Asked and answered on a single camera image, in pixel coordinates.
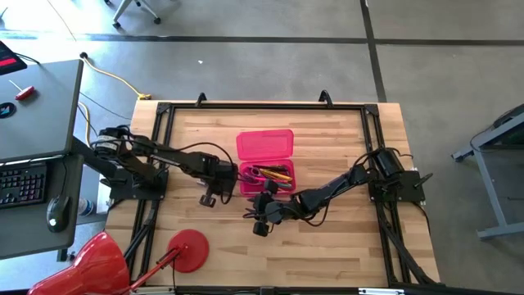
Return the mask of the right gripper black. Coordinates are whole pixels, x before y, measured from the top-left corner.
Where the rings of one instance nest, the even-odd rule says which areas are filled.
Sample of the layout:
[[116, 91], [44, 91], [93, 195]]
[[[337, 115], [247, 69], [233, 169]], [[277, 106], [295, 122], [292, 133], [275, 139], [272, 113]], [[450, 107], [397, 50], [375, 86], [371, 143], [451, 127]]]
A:
[[252, 198], [255, 211], [265, 211], [267, 205], [273, 201], [272, 193], [277, 193], [279, 187], [276, 182], [267, 179], [264, 182], [264, 189], [267, 192], [258, 193]]

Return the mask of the black aluminium table frame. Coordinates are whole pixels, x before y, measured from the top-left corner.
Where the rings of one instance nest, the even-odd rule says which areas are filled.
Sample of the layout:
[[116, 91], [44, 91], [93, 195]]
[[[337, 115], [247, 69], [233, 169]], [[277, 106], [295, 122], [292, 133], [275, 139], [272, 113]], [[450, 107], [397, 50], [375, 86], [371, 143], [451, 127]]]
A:
[[[195, 143], [209, 153], [235, 153], [237, 135], [244, 131], [291, 129], [295, 135], [293, 161], [298, 188], [316, 188], [345, 172], [364, 154], [359, 111], [345, 103], [329, 109], [315, 102], [306, 108], [294, 103], [246, 103], [221, 108], [208, 102], [176, 108], [171, 144]], [[383, 287], [386, 270], [376, 210], [365, 187], [337, 197], [327, 215], [314, 224], [288, 221], [265, 237], [252, 232], [242, 218], [247, 202], [235, 197], [228, 205], [199, 204], [202, 188], [179, 170], [171, 170], [166, 199], [160, 206], [151, 259], [165, 253], [173, 234], [197, 229], [209, 240], [210, 256], [191, 274], [162, 270], [152, 286], [180, 287]]]

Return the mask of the black computer mouse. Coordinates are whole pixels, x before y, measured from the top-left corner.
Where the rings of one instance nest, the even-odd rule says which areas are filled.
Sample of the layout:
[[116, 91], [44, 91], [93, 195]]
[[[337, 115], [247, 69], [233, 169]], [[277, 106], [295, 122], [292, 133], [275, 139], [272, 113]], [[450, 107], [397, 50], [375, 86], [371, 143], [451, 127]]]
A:
[[69, 224], [70, 198], [58, 195], [47, 205], [46, 221], [48, 230], [52, 233], [63, 231]]

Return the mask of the dark grey side desk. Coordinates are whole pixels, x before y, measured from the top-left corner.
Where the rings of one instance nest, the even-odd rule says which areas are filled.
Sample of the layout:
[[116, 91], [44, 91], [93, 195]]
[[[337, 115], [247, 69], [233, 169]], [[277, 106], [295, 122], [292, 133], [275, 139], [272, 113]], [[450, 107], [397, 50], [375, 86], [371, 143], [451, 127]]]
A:
[[[84, 166], [105, 176], [115, 173], [115, 166], [95, 157], [74, 136], [83, 67], [80, 60], [57, 61], [0, 76], [0, 107], [14, 111], [0, 118], [0, 167], [47, 164], [44, 203], [0, 210], [0, 260], [70, 247]], [[9, 80], [23, 89], [34, 86], [35, 91], [17, 101], [19, 90]], [[52, 233], [46, 211], [58, 195], [70, 198], [70, 218], [63, 231]]]

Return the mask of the office chair wheel base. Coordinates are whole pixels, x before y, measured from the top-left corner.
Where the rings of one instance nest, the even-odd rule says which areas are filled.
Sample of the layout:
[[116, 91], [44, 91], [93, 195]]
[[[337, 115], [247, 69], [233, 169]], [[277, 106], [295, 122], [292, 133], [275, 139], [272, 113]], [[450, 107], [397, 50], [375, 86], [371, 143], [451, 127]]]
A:
[[148, 0], [121, 0], [112, 18], [112, 26], [115, 29], [119, 30], [121, 28], [119, 18], [124, 14], [125, 10], [129, 7], [129, 5], [132, 2], [134, 2], [138, 7], [142, 7], [149, 12], [153, 16], [153, 23], [155, 25], [159, 25], [162, 22], [161, 18], [153, 10]]

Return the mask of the black keyboard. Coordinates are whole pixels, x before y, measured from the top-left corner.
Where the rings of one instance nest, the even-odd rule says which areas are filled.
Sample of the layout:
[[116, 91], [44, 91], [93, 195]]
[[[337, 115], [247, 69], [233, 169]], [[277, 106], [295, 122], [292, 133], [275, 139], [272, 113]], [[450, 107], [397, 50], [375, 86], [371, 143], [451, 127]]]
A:
[[46, 176], [45, 162], [0, 167], [0, 210], [44, 203]]

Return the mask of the black and red device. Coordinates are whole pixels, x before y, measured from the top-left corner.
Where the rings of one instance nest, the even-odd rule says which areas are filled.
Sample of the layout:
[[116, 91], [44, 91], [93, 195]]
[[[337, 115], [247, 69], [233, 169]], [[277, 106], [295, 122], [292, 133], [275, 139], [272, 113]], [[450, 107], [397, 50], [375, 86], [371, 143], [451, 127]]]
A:
[[27, 68], [23, 62], [4, 42], [0, 41], [0, 75], [7, 75]]

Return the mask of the red handled screwdriver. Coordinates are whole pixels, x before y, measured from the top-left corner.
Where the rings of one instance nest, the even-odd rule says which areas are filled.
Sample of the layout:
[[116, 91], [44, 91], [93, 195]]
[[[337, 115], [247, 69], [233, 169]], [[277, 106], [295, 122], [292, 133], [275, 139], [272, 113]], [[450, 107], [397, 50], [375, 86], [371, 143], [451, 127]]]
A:
[[28, 97], [30, 97], [34, 91], [35, 91], [35, 88], [34, 86], [28, 86], [26, 88], [21, 88], [18, 84], [16, 84], [14, 81], [12, 80], [9, 80], [9, 82], [16, 88], [19, 90], [18, 94], [15, 96], [15, 100], [17, 101], [24, 101], [25, 99], [27, 99]]

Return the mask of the silver metal bracket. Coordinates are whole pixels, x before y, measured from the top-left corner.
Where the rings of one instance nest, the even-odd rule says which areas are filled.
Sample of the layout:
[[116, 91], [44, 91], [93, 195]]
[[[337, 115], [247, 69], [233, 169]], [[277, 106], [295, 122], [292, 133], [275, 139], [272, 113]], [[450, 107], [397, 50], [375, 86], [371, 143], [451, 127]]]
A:
[[403, 289], [396, 288], [359, 288], [359, 295], [405, 295]]

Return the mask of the clear water bottle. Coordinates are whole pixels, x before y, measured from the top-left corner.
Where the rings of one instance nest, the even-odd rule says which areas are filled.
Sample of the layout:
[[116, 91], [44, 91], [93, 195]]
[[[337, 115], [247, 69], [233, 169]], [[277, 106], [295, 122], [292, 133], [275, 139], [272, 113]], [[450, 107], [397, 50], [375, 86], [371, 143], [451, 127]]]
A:
[[80, 198], [78, 203], [78, 216], [90, 216], [95, 211], [95, 204], [85, 198]]

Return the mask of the red desk lamp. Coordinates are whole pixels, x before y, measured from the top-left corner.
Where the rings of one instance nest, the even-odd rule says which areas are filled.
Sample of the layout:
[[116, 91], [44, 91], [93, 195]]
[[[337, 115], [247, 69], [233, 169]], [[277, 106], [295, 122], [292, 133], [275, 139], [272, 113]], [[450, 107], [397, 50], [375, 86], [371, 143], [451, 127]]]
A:
[[168, 266], [179, 273], [200, 269], [209, 253], [210, 245], [203, 233], [181, 230], [169, 240], [166, 253], [156, 265], [132, 282], [120, 247], [102, 232], [83, 246], [72, 265], [36, 283], [27, 295], [129, 295]]

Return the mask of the pink plastic supply box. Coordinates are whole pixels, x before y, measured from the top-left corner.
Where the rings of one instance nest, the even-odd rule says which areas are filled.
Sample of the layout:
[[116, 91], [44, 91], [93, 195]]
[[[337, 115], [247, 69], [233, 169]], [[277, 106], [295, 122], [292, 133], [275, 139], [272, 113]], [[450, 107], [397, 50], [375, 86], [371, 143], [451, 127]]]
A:
[[[279, 195], [291, 194], [296, 189], [295, 167], [291, 160], [294, 151], [294, 134], [290, 129], [271, 129], [252, 132], [241, 132], [237, 138], [237, 155], [241, 164], [239, 172], [245, 166], [286, 166], [291, 182], [271, 179], [278, 184]], [[244, 197], [255, 196], [264, 190], [264, 184], [252, 185], [241, 180], [240, 193]]]

